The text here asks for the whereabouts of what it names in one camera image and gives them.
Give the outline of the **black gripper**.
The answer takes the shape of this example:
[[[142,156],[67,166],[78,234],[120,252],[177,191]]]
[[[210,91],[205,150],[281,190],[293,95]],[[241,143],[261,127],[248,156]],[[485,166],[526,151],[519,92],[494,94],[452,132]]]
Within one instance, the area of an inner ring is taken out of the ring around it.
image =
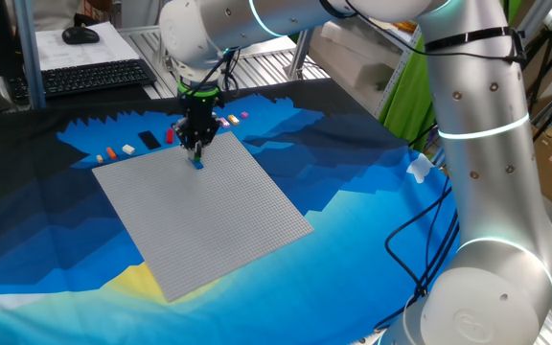
[[[217,96],[183,96],[180,104],[184,110],[184,118],[172,124],[174,134],[191,161],[197,161],[203,156],[220,128],[220,121],[213,115]]]

